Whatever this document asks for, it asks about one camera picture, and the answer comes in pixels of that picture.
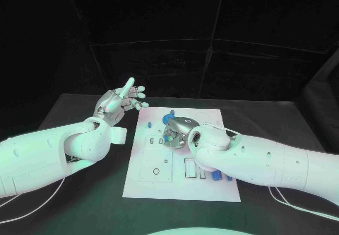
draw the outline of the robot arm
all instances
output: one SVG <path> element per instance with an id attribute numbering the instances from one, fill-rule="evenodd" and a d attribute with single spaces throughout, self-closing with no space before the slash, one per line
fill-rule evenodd
<path id="1" fill-rule="evenodd" d="M 269 187 L 309 192 L 339 205 L 339 156 L 290 147 L 264 138 L 237 135 L 204 123 L 191 128 L 185 117 L 169 120 L 166 146 L 188 143 L 196 165 L 207 171 L 221 170 L 237 179 Z"/>
<path id="2" fill-rule="evenodd" d="M 149 106 L 134 99 L 144 98 L 144 87 L 133 84 L 130 78 L 123 88 L 104 94 L 94 116 L 84 122 L 28 133 L 0 143 L 0 198 L 49 185 L 100 161 L 111 143 L 124 144 L 127 130 L 114 125 L 124 111 Z"/>

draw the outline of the table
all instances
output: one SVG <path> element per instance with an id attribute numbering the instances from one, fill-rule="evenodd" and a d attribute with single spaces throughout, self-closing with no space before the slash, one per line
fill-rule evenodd
<path id="1" fill-rule="evenodd" d="M 39 129 L 82 122 L 93 115 L 100 97 L 62 94 Z M 155 97 L 144 101 L 155 107 L 221 109 L 230 129 L 323 151 L 293 102 Z M 182 227 L 225 228 L 254 235 L 335 234 L 339 231 L 338 222 L 283 205 L 274 201 L 267 187 L 240 180 L 241 203 L 123 198 L 136 123 L 134 109 L 126 112 L 117 125 L 129 130 L 126 145 L 111 145 L 107 157 L 65 179 L 58 194 L 35 214 L 0 225 L 2 235 L 144 235 Z M 58 185 L 59 182 L 22 195 L 0 209 L 0 220 L 31 212 Z M 339 216 L 338 207 L 325 199 L 293 189 L 283 188 L 282 192 L 293 205 Z"/>

